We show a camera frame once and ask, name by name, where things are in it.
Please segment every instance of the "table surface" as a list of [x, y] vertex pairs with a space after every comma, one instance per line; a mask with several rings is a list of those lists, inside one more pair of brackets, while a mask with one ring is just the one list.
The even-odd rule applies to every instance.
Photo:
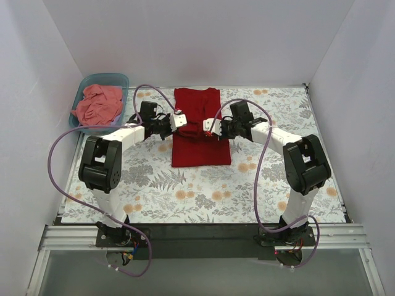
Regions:
[[[162, 89], [174, 103], [174, 89]], [[129, 90], [123, 122], [134, 114], [134, 89]], [[221, 102], [250, 99], [265, 108], [275, 126], [290, 133], [307, 136], [318, 129], [304, 88], [227, 88], [221, 89]], [[144, 89], [137, 95], [141, 101], [158, 102], [170, 112], [166, 101], [155, 91]], [[251, 107], [255, 117], [264, 117]], [[225, 108], [222, 115], [230, 115]], [[85, 139], [77, 147], [77, 165], [71, 172], [69, 193], [97, 205], [92, 193], [78, 180], [78, 168]], [[172, 137], [161, 141], [153, 136], [123, 154], [122, 179], [118, 185], [121, 203], [132, 223], [255, 223], [252, 187], [256, 166], [263, 146], [246, 139], [230, 140], [230, 166], [172, 168]], [[289, 196], [282, 158], [266, 152], [260, 172], [258, 207], [264, 223], [277, 223]], [[341, 202], [333, 179], [321, 188], [310, 214], [321, 223], [345, 222]], [[67, 199], [63, 223], [95, 223], [100, 213]]]

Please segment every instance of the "wire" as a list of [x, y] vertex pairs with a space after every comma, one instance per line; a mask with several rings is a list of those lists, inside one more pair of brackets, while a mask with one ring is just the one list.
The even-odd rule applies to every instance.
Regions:
[[127, 263], [125, 262], [125, 258], [123, 257], [123, 253], [121, 253], [121, 257], [122, 257], [122, 266], [125, 266]]
[[297, 249], [297, 251], [302, 250], [302, 247], [303, 247], [303, 239], [301, 238], [301, 246]]
[[140, 115], [139, 115], [138, 112], [137, 112], [136, 94], [137, 94], [137, 91], [138, 91], [140, 88], [145, 87], [145, 86], [146, 86], [146, 87], [150, 87], [150, 88], [152, 88], [152, 89], [155, 89], [155, 90], [156, 90], [159, 94], [161, 94], [162, 97], [167, 101], [167, 103], [169, 104], [169, 106], [170, 106], [175, 112], [177, 111], [177, 110], [174, 108], [174, 106], [170, 103], [170, 101], [167, 99], [167, 97], [165, 96], [165, 94], [164, 94], [162, 91], [160, 91], [159, 89], [157, 89], [157, 88], [155, 88], [154, 86], [151, 86], [151, 85], [149, 85], [149, 84], [142, 84], [142, 85], [138, 86], [138, 87], [135, 89], [135, 93], [133, 94], [133, 108], [134, 108], [134, 110], [135, 110], [135, 114], [137, 114], [138, 124], [136, 124], [136, 125], [128, 125], [128, 126], [126, 126], [126, 125], [85, 125], [85, 126], [78, 126], [78, 127], [76, 127], [76, 128], [72, 128], [72, 129], [70, 129], [70, 130], [65, 131], [64, 133], [62, 133], [62, 134], [54, 141], [54, 143], [52, 144], [52, 146], [51, 146], [51, 148], [50, 148], [50, 150], [49, 150], [49, 153], [48, 153], [48, 160], [47, 160], [47, 170], [48, 170], [49, 179], [51, 180], [52, 185], [53, 185], [53, 186], [56, 188], [56, 190], [58, 190], [61, 194], [63, 194], [64, 196], [66, 196], [67, 198], [73, 200], [74, 202], [76, 202], [76, 203], [78, 203], [78, 204], [84, 205], [84, 206], [86, 206], [86, 207], [88, 207], [88, 208], [92, 208], [93, 210], [96, 210], [96, 211], [99, 212], [99, 213], [102, 213], [104, 216], [108, 217], [108, 218], [111, 219], [112, 221], [114, 221], [114, 222], [118, 223], [119, 225], [121, 225], [121, 226], [123, 226], [123, 227], [125, 227], [125, 228], [128, 228], [128, 229], [130, 229], [130, 230], [132, 230], [132, 231], [134, 231], [134, 232], [137, 232], [138, 234], [140, 234], [141, 236], [143, 236], [143, 237], [145, 238], [145, 240], [146, 240], [146, 242], [147, 242], [147, 247], [148, 247], [148, 251], [149, 251], [149, 256], [148, 256], [148, 264], [147, 264], [147, 266], [145, 267], [145, 269], [143, 269], [142, 272], [140, 272], [139, 274], [135, 274], [135, 273], [131, 273], [131, 272], [127, 271], [127, 270], [121, 269], [121, 268], [119, 268], [118, 266], [109, 265], [109, 266], [113, 267], [114, 269], [120, 271], [121, 273], [127, 274], [128, 276], [131, 276], [131, 277], [134, 277], [134, 278], [138, 278], [138, 277], [142, 276], [144, 273], [146, 273], [147, 270], [149, 269], [150, 265], [151, 265], [151, 261], [152, 261], [152, 245], [151, 245], [151, 242], [149, 241], [147, 235], [146, 235], [144, 232], [140, 231], [139, 229], [137, 229], [137, 228], [135, 228], [135, 227], [133, 227], [133, 226], [130, 226], [130, 225], [124, 223], [124, 222], [121, 222], [121, 221], [115, 219], [115, 218], [114, 218], [113, 216], [111, 216], [109, 213], [106, 213], [105, 211], [101, 210], [100, 208], [95, 207], [94, 205], [91, 205], [91, 204], [89, 204], [89, 203], [83, 202], [82, 200], [78, 200], [78, 199], [72, 197], [70, 194], [66, 193], [62, 188], [60, 188], [60, 186], [56, 183], [56, 181], [55, 181], [55, 179], [54, 179], [54, 177], [53, 177], [53, 174], [52, 174], [52, 155], [53, 155], [54, 150], [55, 150], [55, 147], [56, 147], [56, 145], [59, 143], [59, 141], [60, 141], [61, 139], [63, 139], [66, 135], [68, 135], [68, 134], [70, 134], [70, 133], [72, 133], [72, 132], [74, 132], [74, 131], [82, 130], [82, 129], [85, 129], [85, 128], [114, 128], [114, 129], [118, 129], [118, 128], [135, 128], [135, 127], [137, 127], [137, 126], [140, 126], [140, 125], [142, 124], [143, 121], [142, 121]]
[[124, 247], [127, 244], [129, 244], [130, 241], [131, 241], [131, 232], [129, 231], [129, 239], [123, 245], [121, 245], [121, 244], [117, 244], [117, 245], [118, 245], [118, 247]]
[[137, 251], [137, 249], [138, 249], [138, 245], [139, 245], [139, 244], [137, 244], [137, 246], [135, 247], [135, 249], [134, 249], [133, 252], [131, 253], [132, 255], [134, 255], [134, 254], [136, 253], [136, 251]]
[[297, 242], [295, 243], [294, 247], [291, 250], [285, 250], [285, 252], [292, 253], [297, 247]]
[[[287, 224], [286, 226], [278, 228], [278, 229], [270, 229], [270, 228], [265, 227], [262, 224], [262, 222], [260, 221], [260, 218], [259, 218], [258, 198], [257, 198], [257, 195], [258, 195], [257, 194], [257, 191], [258, 191], [258, 180], [259, 180], [260, 168], [262, 166], [262, 162], [264, 160], [264, 156], [265, 156], [267, 147], [269, 145], [270, 138], [272, 137], [273, 121], [272, 121], [272, 118], [271, 118], [270, 114], [264, 108], [262, 108], [260, 105], [256, 104], [253, 101], [250, 101], [250, 100], [247, 100], [247, 99], [232, 99], [232, 100], [229, 100], [228, 102], [224, 103], [218, 109], [217, 113], [214, 116], [214, 120], [213, 120], [213, 122], [211, 124], [211, 127], [210, 127], [209, 131], [210, 132], [212, 131], [212, 129], [214, 127], [215, 120], [218, 118], [218, 116], [219, 116], [220, 112], [222, 111], [222, 109], [226, 105], [228, 105], [228, 104], [230, 104], [232, 102], [238, 102], [238, 101], [245, 101], [247, 103], [250, 103], [250, 104], [254, 105], [255, 107], [257, 107], [259, 110], [261, 110], [267, 116], [268, 121], [269, 121], [269, 131], [268, 131], [267, 138], [266, 138], [266, 141], [265, 141], [265, 144], [264, 144], [264, 148], [262, 149], [262, 153], [260, 154], [260, 157], [259, 157], [259, 161], [258, 161], [258, 165], [257, 165], [257, 171], [256, 171], [256, 174], [255, 174], [255, 180], [254, 180], [254, 194], [253, 194], [253, 198], [254, 198], [254, 211], [255, 211], [255, 217], [256, 217], [257, 223], [258, 223], [259, 227], [262, 228], [267, 233], [279, 233], [279, 232], [282, 232], [282, 231], [294, 226], [296, 223], [298, 223], [298, 222], [300, 222], [300, 221], [302, 221], [302, 220], [304, 220], [304, 219], [306, 219], [308, 217], [312, 218], [314, 220], [315, 224], [317, 225], [317, 240], [316, 240], [313, 252], [312, 252], [312, 255], [314, 255], [315, 251], [317, 249], [317, 246], [318, 246], [318, 242], [320, 240], [320, 230], [319, 230], [319, 225], [318, 225], [317, 220], [312, 215], [301, 216], [301, 217], [297, 218], [295, 221], [291, 222], [290, 224]], [[307, 263], [312, 258], [312, 255], [310, 255], [308, 257], [308, 259], [307, 259], [307, 261], [305, 263]], [[302, 263], [302, 264], [298, 265], [297, 267], [302, 267], [302, 266], [305, 265], [305, 263], [304, 264]]]
[[[317, 221], [317, 219], [314, 218], [314, 216], [309, 215], [309, 218], [312, 218], [314, 220], [314, 223], [317, 227], [317, 239], [315, 240], [315, 245], [314, 245], [313, 251], [307, 257], [307, 259], [299, 265], [296, 265], [296, 266], [280, 265], [280, 266], [285, 266], [285, 267], [291, 268], [291, 269], [300, 268], [300, 267], [303, 267], [306, 264], [308, 264], [308, 262], [314, 257], [314, 255], [317, 251], [318, 244], [320, 243], [320, 226], [318, 225], [318, 221]], [[257, 264], [262, 264], [262, 265], [278, 266], [278, 264], [276, 264], [276, 263], [271, 263], [271, 262], [266, 262], [266, 261], [253, 260], [252, 262], [257, 263]]]
[[161, 112], [161, 113], [164, 113], [164, 112], [165, 112], [165, 110], [163, 110], [163, 107], [162, 107], [160, 104], [158, 104], [157, 106], [160, 107], [160, 108], [162, 109], [162, 112]]
[[285, 245], [293, 245], [292, 242], [282, 242], [282, 243], [284, 243]]
[[166, 116], [166, 114], [165, 113], [162, 113], [162, 112], [160, 112], [160, 113], [158, 113], [155, 117], [154, 117], [154, 119], [156, 119], [156, 118], [158, 118], [159, 116]]
[[227, 119], [227, 118], [230, 118], [230, 120], [232, 120], [232, 119], [233, 119], [233, 117], [232, 117], [232, 116], [229, 116], [229, 115], [227, 115], [227, 116], [224, 116], [224, 117], [222, 117], [222, 120], [225, 120], [225, 119]]

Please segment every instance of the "red cloth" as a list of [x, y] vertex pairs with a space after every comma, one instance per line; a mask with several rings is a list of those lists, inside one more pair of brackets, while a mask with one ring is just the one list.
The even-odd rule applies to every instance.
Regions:
[[173, 135], [172, 166], [199, 167], [201, 165], [230, 165], [228, 140], [207, 137], [203, 132], [203, 120], [214, 118], [221, 107], [220, 91], [178, 88], [174, 90], [175, 107], [186, 115], [188, 124]]
[[82, 125], [110, 125], [123, 108], [122, 88], [92, 84], [87, 86], [80, 101], [71, 113]]

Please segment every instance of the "glass panel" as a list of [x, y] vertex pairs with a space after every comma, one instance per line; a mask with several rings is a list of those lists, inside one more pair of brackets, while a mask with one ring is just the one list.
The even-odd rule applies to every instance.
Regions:
[[[120, 254], [111, 256], [121, 265]], [[158, 259], [138, 279], [98, 260], [106, 262], [106, 253], [52, 251], [40, 295], [373, 295], [358, 250], [318, 250], [293, 272], [244, 258]], [[145, 264], [126, 268], [138, 272]]]

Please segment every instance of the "pink cloth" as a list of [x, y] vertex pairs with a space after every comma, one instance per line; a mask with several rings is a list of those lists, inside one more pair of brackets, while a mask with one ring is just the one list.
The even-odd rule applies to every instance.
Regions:
[[122, 88], [92, 84], [87, 86], [80, 101], [71, 113], [81, 125], [110, 125], [123, 108]]

